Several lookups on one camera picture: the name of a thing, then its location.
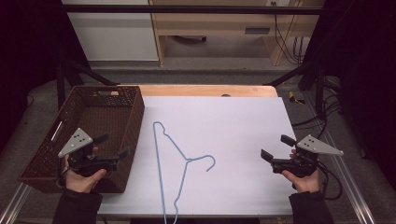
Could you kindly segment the white cabinet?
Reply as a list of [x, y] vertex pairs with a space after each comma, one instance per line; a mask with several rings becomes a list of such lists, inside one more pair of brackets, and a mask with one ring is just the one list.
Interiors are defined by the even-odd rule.
[[69, 13], [90, 62], [158, 61], [149, 13]]

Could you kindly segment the black metal stand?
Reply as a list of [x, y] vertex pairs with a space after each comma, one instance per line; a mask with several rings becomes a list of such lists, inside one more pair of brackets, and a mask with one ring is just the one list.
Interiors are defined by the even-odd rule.
[[58, 109], [61, 109], [66, 99], [64, 82], [67, 81], [71, 87], [83, 85], [84, 81], [80, 76], [81, 74], [87, 75], [106, 86], [117, 85], [116, 82], [110, 81], [100, 76], [99, 74], [93, 72], [90, 68], [79, 63], [73, 61], [65, 61], [60, 63], [56, 72]]
[[318, 63], [307, 62], [303, 63], [299, 67], [289, 71], [286, 75], [279, 77], [269, 83], [265, 83], [265, 86], [276, 87], [285, 81], [302, 75], [300, 82], [298, 84], [298, 88], [301, 91], [309, 90], [313, 85], [316, 85], [316, 93], [315, 93], [315, 112], [318, 117], [322, 120], [325, 120], [325, 109], [324, 109], [324, 100], [323, 100], [323, 91], [324, 91], [324, 70]]

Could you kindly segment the blue wire clothes hanger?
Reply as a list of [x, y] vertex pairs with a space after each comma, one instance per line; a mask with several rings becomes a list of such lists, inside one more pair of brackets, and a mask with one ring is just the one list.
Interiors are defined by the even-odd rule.
[[206, 172], [209, 172], [210, 170], [212, 170], [215, 167], [217, 161], [216, 161], [215, 157], [213, 157], [212, 155], [209, 155], [209, 154], [206, 154], [206, 155], [203, 155], [200, 157], [195, 157], [195, 158], [188, 158], [185, 155], [185, 153], [183, 152], [183, 150], [177, 145], [175, 140], [171, 137], [171, 135], [169, 135], [166, 132], [165, 126], [157, 120], [153, 121], [152, 131], [153, 131], [153, 139], [154, 139], [154, 146], [155, 146], [155, 153], [156, 153], [156, 163], [157, 163], [157, 170], [158, 170], [158, 177], [159, 177], [160, 195], [161, 195], [161, 203], [162, 203], [162, 211], [163, 211], [163, 224], [168, 224], [168, 219], [167, 219], [167, 213], [166, 213], [166, 202], [165, 202], [165, 193], [164, 193], [164, 186], [163, 186], [163, 171], [162, 171], [162, 166], [161, 166], [160, 146], [159, 146], [159, 140], [158, 140], [158, 134], [157, 134], [157, 126], [158, 125], [162, 128], [162, 135], [164, 135], [172, 143], [172, 145], [176, 148], [177, 152], [181, 155], [181, 157], [184, 160], [184, 170], [183, 170], [182, 177], [180, 180], [177, 196], [173, 201], [173, 206], [175, 208], [175, 216], [174, 216], [174, 220], [173, 220], [172, 224], [177, 224], [178, 215], [179, 215], [179, 209], [178, 209], [177, 203], [182, 195], [182, 190], [184, 188], [184, 183], [185, 183], [189, 165], [195, 161], [200, 161], [203, 159], [210, 159], [211, 164], [205, 170]]

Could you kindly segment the brown woven basket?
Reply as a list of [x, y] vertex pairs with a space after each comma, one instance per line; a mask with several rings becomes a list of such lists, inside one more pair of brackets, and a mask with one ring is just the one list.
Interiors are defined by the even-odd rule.
[[98, 145], [98, 156], [118, 156], [125, 147], [128, 157], [120, 160], [96, 186], [102, 193], [123, 193], [126, 189], [136, 150], [145, 105], [137, 86], [76, 86], [71, 90], [47, 135], [19, 180], [44, 193], [58, 193], [60, 172], [58, 153], [77, 128], [90, 137], [108, 134]]

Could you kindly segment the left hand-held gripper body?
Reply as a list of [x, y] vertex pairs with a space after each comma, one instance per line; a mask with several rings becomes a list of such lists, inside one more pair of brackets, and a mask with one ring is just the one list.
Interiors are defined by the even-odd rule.
[[68, 157], [69, 167], [78, 175], [90, 176], [100, 169], [116, 171], [120, 161], [118, 156], [97, 156], [96, 145], [81, 128], [77, 128], [58, 153], [59, 158]]

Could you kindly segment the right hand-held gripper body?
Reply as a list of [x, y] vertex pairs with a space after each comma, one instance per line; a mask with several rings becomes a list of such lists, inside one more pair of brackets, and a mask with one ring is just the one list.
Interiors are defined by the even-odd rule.
[[272, 159], [271, 166], [275, 174], [281, 174], [284, 170], [287, 170], [297, 177], [310, 176], [318, 168], [319, 154], [344, 155], [342, 150], [332, 147], [310, 134], [299, 142], [296, 141], [294, 149], [296, 154], [291, 159]]

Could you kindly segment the person's right hand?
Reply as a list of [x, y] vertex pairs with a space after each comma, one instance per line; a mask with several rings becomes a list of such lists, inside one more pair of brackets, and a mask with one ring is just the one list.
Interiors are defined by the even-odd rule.
[[294, 185], [298, 193], [320, 191], [318, 170], [305, 177], [297, 177], [287, 170], [284, 170], [281, 174]]

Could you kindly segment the white table board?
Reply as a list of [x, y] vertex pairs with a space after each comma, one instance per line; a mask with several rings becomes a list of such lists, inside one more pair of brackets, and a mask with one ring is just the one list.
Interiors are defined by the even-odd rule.
[[[292, 135], [279, 97], [154, 97], [144, 99], [145, 114], [126, 190], [105, 195], [100, 214], [162, 217], [152, 123], [161, 122], [188, 158], [215, 157], [191, 163], [179, 217], [266, 217], [289, 215], [293, 189], [262, 159], [264, 149], [286, 158], [290, 147], [282, 134]], [[157, 126], [168, 217], [175, 215], [184, 160]]]

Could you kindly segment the yellow and black tool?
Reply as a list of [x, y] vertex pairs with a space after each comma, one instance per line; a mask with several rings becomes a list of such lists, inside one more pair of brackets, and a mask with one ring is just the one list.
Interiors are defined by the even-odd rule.
[[305, 100], [296, 99], [295, 96], [294, 96], [293, 91], [289, 91], [289, 100], [292, 103], [296, 103], [296, 104], [299, 104], [299, 105], [305, 105]]

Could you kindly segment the light wooden desk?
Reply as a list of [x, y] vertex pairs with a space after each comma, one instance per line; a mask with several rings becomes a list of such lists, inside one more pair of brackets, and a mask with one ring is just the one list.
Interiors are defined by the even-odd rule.
[[[148, 0], [152, 6], [238, 6], [238, 7], [322, 7], [325, 0]], [[171, 35], [253, 35], [263, 40], [272, 65], [286, 55], [292, 36], [307, 39], [318, 22], [317, 15], [262, 14], [164, 14], [152, 15], [155, 33]]]

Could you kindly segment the black horizontal frame bar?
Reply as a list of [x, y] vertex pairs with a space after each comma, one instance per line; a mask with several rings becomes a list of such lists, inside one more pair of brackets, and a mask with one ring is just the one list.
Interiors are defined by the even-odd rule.
[[193, 13], [193, 14], [276, 14], [320, 15], [323, 7], [237, 7], [237, 6], [144, 6], [144, 5], [62, 5], [74, 13]]

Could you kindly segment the aluminium rail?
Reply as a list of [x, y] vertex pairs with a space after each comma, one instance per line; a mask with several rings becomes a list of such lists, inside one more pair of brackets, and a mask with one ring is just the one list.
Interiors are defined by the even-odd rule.
[[[315, 99], [313, 93], [304, 91], [303, 96], [306, 99], [311, 112], [314, 115], [316, 115], [317, 112], [314, 107]], [[323, 131], [322, 140], [325, 143], [330, 144], [333, 147], [336, 147], [336, 144], [334, 143], [329, 131], [326, 131], [323, 128], [320, 129]], [[344, 158], [341, 156], [329, 156], [329, 157], [332, 161], [335, 172], [337, 173], [337, 176], [339, 177], [342, 183], [344, 193], [348, 197], [360, 224], [375, 224], [375, 219], [372, 215], [372, 212], [368, 207], [366, 201], [364, 200], [361, 191], [358, 188], [358, 185], [352, 173], [350, 173]]]
[[30, 194], [31, 187], [20, 183], [12, 199], [7, 204], [5, 210], [0, 215], [0, 224], [14, 224], [21, 211], [27, 197]]

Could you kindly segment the person's left hand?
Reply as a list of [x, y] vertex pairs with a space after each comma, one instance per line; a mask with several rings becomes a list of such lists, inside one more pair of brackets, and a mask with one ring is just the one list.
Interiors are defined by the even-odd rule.
[[64, 174], [65, 187], [78, 193], [90, 193], [105, 175], [106, 169], [100, 169], [88, 177], [69, 169]]

